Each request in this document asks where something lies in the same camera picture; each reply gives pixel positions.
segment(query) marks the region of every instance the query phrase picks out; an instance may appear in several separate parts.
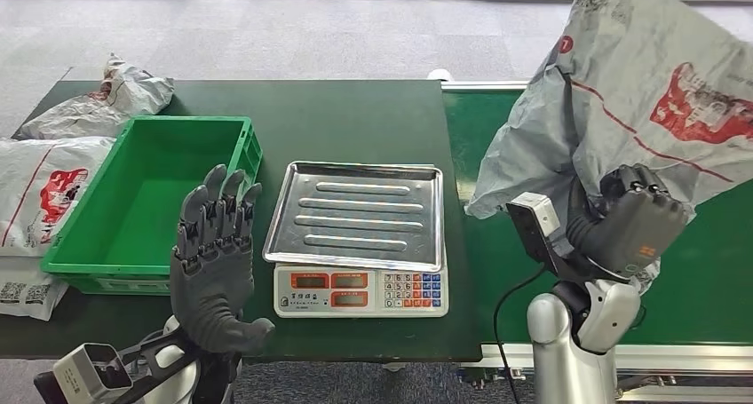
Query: black robotic glove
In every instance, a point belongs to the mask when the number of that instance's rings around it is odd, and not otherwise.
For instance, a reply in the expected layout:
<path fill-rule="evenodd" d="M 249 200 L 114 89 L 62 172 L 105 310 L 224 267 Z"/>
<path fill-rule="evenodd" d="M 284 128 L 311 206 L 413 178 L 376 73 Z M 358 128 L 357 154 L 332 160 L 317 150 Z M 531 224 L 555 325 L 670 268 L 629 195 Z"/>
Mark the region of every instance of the black robotic glove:
<path fill-rule="evenodd" d="M 251 223 L 261 185 L 240 194 L 245 172 L 226 176 L 220 164 L 183 201 L 170 259 L 170 300 L 180 326 L 202 349 L 257 353 L 274 325 L 239 318 L 254 291 Z"/>
<path fill-rule="evenodd" d="M 620 166 L 599 184 L 603 216 L 593 213 L 580 179 L 570 188 L 566 236 L 576 251 L 621 277 L 656 260 L 685 229 L 688 212 L 642 164 Z"/>

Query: barcode label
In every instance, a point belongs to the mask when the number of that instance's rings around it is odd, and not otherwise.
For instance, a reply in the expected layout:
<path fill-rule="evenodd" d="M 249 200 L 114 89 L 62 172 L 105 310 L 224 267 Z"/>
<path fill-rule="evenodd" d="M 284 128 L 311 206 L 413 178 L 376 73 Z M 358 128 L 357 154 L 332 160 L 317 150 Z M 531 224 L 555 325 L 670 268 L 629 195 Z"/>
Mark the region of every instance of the barcode label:
<path fill-rule="evenodd" d="M 0 303 L 19 304 L 21 302 L 21 292 L 26 288 L 23 282 L 6 282 L 0 289 Z"/>
<path fill-rule="evenodd" d="M 28 288 L 26 293 L 26 304 L 44 304 L 47 294 L 50 292 L 50 284 L 35 284 Z"/>

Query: green plastic crate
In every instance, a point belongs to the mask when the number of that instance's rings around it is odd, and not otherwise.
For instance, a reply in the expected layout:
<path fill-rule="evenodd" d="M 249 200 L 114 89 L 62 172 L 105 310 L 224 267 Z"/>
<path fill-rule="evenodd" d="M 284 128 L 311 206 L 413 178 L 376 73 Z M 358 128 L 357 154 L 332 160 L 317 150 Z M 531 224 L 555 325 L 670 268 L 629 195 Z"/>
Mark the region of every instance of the green plastic crate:
<path fill-rule="evenodd" d="M 169 294 L 170 250 L 184 197 L 220 163 L 246 170 L 253 181 L 261 154 L 248 117 L 134 117 L 42 270 L 83 293 Z"/>

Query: gray plastic mailer bag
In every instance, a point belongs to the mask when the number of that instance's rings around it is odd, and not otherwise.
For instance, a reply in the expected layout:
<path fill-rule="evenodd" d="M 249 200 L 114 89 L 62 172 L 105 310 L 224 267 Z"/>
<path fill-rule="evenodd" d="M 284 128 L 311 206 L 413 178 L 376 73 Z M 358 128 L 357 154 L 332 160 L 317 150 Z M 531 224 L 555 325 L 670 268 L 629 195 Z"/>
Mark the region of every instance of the gray plastic mailer bag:
<path fill-rule="evenodd" d="M 753 177 L 753 47 L 678 0 L 575 0 L 562 37 L 481 162 L 466 213 L 548 195 L 567 222 L 621 164 L 657 171 L 694 207 Z M 569 251 L 564 228 L 552 236 Z M 638 275 L 646 286 L 658 263 Z"/>
<path fill-rule="evenodd" d="M 111 53 L 99 91 L 60 102 L 21 126 L 21 136 L 115 138 L 134 115 L 157 114 L 167 107 L 174 91 L 171 78 L 155 77 Z"/>

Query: dark green tabletop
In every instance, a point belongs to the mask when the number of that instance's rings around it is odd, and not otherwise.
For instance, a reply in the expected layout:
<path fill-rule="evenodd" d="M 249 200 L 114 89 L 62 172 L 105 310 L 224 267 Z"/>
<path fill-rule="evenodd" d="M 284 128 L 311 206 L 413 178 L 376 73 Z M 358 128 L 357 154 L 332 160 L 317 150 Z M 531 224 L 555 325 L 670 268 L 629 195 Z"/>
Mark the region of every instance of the dark green tabletop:
<path fill-rule="evenodd" d="M 64 99 L 96 88 L 58 83 L 38 115 Z M 165 115 L 247 115 L 264 150 L 253 236 L 256 293 L 248 319 L 277 326 L 263 360 L 478 360 L 470 268 L 465 258 L 461 206 L 449 151 L 440 85 L 428 81 L 178 82 Z M 444 173 L 450 307 L 441 318 L 280 319 L 272 305 L 273 266 L 261 243 L 286 166 L 295 160 L 433 164 Z M 55 355 L 83 341 L 124 347 L 159 329 L 170 315 L 163 297 L 63 299 L 49 323 L 0 318 L 0 354 Z"/>
<path fill-rule="evenodd" d="M 444 93 L 457 188 L 463 203 L 471 197 L 481 158 L 506 121 L 521 91 Z M 753 344 L 753 181 L 697 209 L 698 216 L 662 256 L 662 273 L 643 296 L 647 313 L 623 344 Z M 474 311 L 483 342 L 494 342 L 491 314 L 502 291 L 532 274 L 512 222 L 503 214 L 485 220 L 464 217 L 473 286 Z M 553 284 L 548 273 L 510 297 L 500 317 L 502 340 L 527 342 L 526 309 Z"/>
<path fill-rule="evenodd" d="M 32 116 L 93 88 L 92 82 L 58 83 Z M 212 81 L 178 82 L 177 95 L 165 114 L 248 115 L 265 151 L 259 180 L 266 192 L 254 230 L 257 295 L 246 310 L 248 317 L 268 316 L 278 325 L 264 359 L 477 360 L 479 343 L 494 341 L 495 301 L 537 266 L 526 257 L 508 218 L 468 218 L 461 204 L 470 198 L 480 160 L 519 91 L 446 91 L 440 98 L 439 85 L 430 82 Z M 452 293 L 447 317 L 293 321 L 273 316 L 271 266 L 258 253 L 284 165 L 295 159 L 422 162 L 442 168 Z M 646 320 L 623 343 L 751 345 L 750 195 L 753 183 L 698 208 L 698 217 L 666 253 L 662 275 L 644 296 Z M 552 283 L 546 274 L 511 297 L 501 316 L 503 340 L 527 342 L 527 304 Z M 169 315 L 170 303 L 163 297 L 82 296 L 70 290 L 48 323 L 0 316 L 0 355 L 54 356 L 84 341 L 124 347 L 160 328 Z"/>

